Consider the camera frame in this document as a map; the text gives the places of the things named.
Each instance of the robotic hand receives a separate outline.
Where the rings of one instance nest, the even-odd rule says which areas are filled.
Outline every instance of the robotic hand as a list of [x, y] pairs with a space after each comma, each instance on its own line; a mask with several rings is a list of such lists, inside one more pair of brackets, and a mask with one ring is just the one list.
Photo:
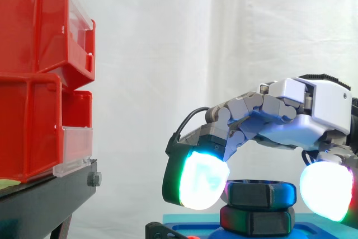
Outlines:
[[[169, 140], [163, 198], [194, 209], [210, 207], [225, 187], [226, 161], [255, 140], [268, 147], [302, 148], [308, 167], [300, 190], [307, 206], [352, 225], [358, 214], [351, 210], [358, 197], [353, 180], [358, 179], [356, 103], [348, 85], [322, 74], [260, 84], [257, 92], [195, 110]], [[207, 123], [180, 138], [185, 124], [203, 110]]]

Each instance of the teal platform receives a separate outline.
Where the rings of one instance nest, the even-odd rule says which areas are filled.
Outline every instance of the teal platform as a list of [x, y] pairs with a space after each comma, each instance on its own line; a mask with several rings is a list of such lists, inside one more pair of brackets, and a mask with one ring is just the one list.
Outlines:
[[[182, 222], [219, 222], [219, 214], [166, 214], [163, 216], [163, 223]], [[351, 227], [330, 221], [316, 214], [296, 214], [296, 222], [309, 222], [325, 230], [339, 239], [356, 239], [358, 230]], [[179, 230], [183, 235], [207, 236], [213, 231], [208, 230]]]

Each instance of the blue tray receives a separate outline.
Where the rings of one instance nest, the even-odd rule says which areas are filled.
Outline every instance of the blue tray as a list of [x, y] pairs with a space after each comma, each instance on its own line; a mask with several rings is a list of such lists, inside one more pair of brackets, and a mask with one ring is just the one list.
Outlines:
[[[174, 231], [181, 232], [189, 231], [192, 236], [200, 236], [200, 239], [244, 239], [252, 238], [237, 235], [225, 231], [220, 227], [220, 223], [217, 222], [201, 222], [201, 223], [167, 223], [166, 226]], [[267, 239], [268, 237], [255, 237], [255, 239]], [[294, 230], [288, 236], [285, 237], [269, 237], [270, 239], [338, 239], [338, 237], [331, 235], [330, 233], [322, 230], [314, 224], [307, 222], [298, 222], [295, 224]]]

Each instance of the black cable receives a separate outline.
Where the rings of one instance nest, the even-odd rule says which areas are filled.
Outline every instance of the black cable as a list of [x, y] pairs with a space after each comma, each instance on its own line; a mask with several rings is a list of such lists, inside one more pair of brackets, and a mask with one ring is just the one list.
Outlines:
[[306, 164], [306, 166], [310, 165], [310, 162], [307, 159], [307, 155], [306, 155], [307, 151], [303, 150], [301, 152], [301, 156], [302, 156], [302, 160], [304, 161], [304, 163]]
[[302, 159], [303, 159], [304, 163], [307, 166], [309, 166], [309, 165], [311, 165], [311, 164], [313, 164], [315, 162], [315, 159], [318, 156], [318, 151], [305, 151], [305, 150], [303, 150], [301, 152], [301, 156], [302, 156]]
[[177, 134], [180, 135], [181, 131], [183, 131], [185, 125], [190, 121], [190, 119], [197, 113], [202, 112], [202, 111], [206, 111], [209, 110], [209, 107], [200, 107], [196, 110], [193, 110], [192, 112], [189, 113], [189, 115], [184, 119], [184, 121], [180, 124], [178, 130], [177, 130]]

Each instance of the stacked storage bins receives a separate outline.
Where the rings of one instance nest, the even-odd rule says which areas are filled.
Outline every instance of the stacked storage bins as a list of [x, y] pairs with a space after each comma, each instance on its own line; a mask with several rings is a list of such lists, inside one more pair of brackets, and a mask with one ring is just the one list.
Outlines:
[[90, 165], [95, 22], [76, 0], [0, 0], [0, 180]]

